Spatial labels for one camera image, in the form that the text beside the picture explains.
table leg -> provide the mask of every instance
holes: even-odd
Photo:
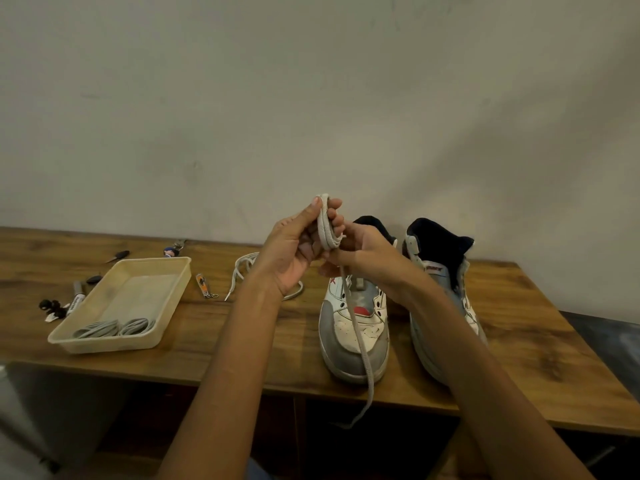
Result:
[[[440,455],[428,480],[490,480],[476,440],[467,425],[460,425]]]
[[[298,478],[303,480],[307,469],[307,399],[304,396],[293,396],[293,412],[296,420]]]

coiled shoelace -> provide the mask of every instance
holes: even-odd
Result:
[[[340,247],[340,242],[343,236],[335,235],[335,233],[333,232],[333,226],[331,225],[331,220],[329,220],[329,217],[326,215],[328,210],[327,202],[329,200],[329,195],[322,194],[322,195],[318,195],[318,197],[322,199],[322,212],[320,212],[320,215],[318,216],[318,220],[317,220],[318,236],[320,237],[320,242],[322,243],[322,247],[327,251],[338,249],[338,247]],[[367,349],[364,345],[362,330],[360,329],[360,324],[358,323],[356,314],[354,312],[353,298],[351,297],[351,287],[347,285],[347,275],[344,270],[344,266],[340,266],[340,275],[342,277],[342,288],[344,290],[345,297],[346,297],[347,309],[351,316],[351,323],[353,324],[353,330],[356,334],[358,347],[360,348],[360,356],[362,357],[364,370],[367,374],[367,386],[369,388],[367,392],[367,403],[364,405],[362,411],[360,411],[359,414],[355,418],[353,418],[351,423],[350,424],[336,423],[336,425],[340,426],[341,428],[350,429],[353,427],[354,424],[357,423],[357,421],[359,421],[364,416],[364,413],[367,412],[367,410],[373,403],[374,380],[373,380],[373,369],[371,368],[371,361],[369,360],[369,354],[367,353]]]
[[[253,266],[253,263],[258,257],[258,254],[260,253],[249,253],[236,259],[236,265],[234,266],[234,273],[231,275],[231,288],[229,288],[229,293],[227,293],[227,296],[225,297],[225,301],[229,298],[231,293],[233,293],[234,290],[236,289],[236,278],[240,278],[241,280],[244,280],[244,275],[240,273],[241,266],[244,264],[244,268],[246,270],[245,273],[248,273],[249,270],[251,269],[251,266]],[[284,301],[286,299],[295,298],[300,293],[302,293],[302,290],[304,290],[305,286],[304,284],[302,284],[302,281],[299,281],[298,285],[300,286],[300,288],[298,288],[295,292],[289,295],[286,295],[284,298],[282,298],[282,300]]]
[[[155,320],[146,318],[134,318],[122,327],[117,320],[94,322],[73,332],[72,337],[74,339],[97,339],[98,337],[114,337],[116,335],[138,335],[151,330],[155,324]]]

shoe tongue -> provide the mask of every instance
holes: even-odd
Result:
[[[443,264],[436,261],[422,261],[424,270],[429,273],[437,284],[444,288],[451,289],[451,280],[449,279],[449,270]]]

marker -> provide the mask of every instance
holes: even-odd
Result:
[[[69,309],[67,310],[67,316],[69,316],[78,306],[80,306],[80,303],[83,302],[84,297],[86,296],[84,294],[84,291],[82,290],[82,282],[79,282],[79,281],[74,282],[74,293],[76,294],[76,296],[74,297],[74,300],[71,302],[71,305],[69,305]]]

white shoelace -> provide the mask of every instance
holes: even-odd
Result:
[[[320,237],[320,242],[322,243],[322,247],[331,251],[333,249],[338,249],[340,247],[340,241],[342,240],[342,236],[336,236],[333,232],[333,226],[331,225],[331,220],[326,215],[329,200],[328,194],[318,195],[320,199],[322,199],[322,212],[318,216],[317,224],[318,224],[318,236]],[[358,347],[360,348],[360,356],[362,357],[362,363],[364,364],[364,370],[367,374],[367,386],[369,388],[367,393],[367,403],[364,405],[362,411],[353,418],[350,424],[339,424],[336,423],[337,426],[340,426],[343,429],[351,429],[354,424],[356,424],[363,416],[364,413],[367,412],[371,404],[373,403],[373,392],[374,392],[374,380],[373,380],[373,369],[371,368],[371,361],[369,360],[369,354],[367,353],[367,349],[364,345],[364,338],[362,336],[362,330],[360,329],[360,324],[356,318],[356,314],[353,307],[353,298],[351,297],[351,287],[347,286],[347,275],[345,273],[344,267],[340,266],[340,275],[342,276],[342,289],[344,290],[347,309],[349,311],[349,315],[351,316],[351,323],[353,324],[353,330],[356,333],[356,339],[358,341]]]
[[[258,254],[259,253],[249,253],[236,259],[236,265],[234,266],[234,273],[231,275],[231,288],[229,289],[229,293],[227,293],[227,296],[225,297],[225,301],[227,300],[227,298],[229,298],[231,293],[233,293],[234,290],[236,289],[236,278],[240,278],[241,280],[244,280],[244,275],[240,273],[240,267],[244,264],[244,268],[246,270],[245,273],[248,273],[249,270],[251,269],[251,266],[253,266],[253,263],[258,257]],[[284,298],[282,298],[282,300],[284,301],[286,299],[295,298],[300,293],[302,293],[302,290],[305,289],[305,286],[304,284],[302,284],[302,281],[299,281],[298,285],[300,286],[300,288],[298,288],[295,292],[289,295],[286,295]]]

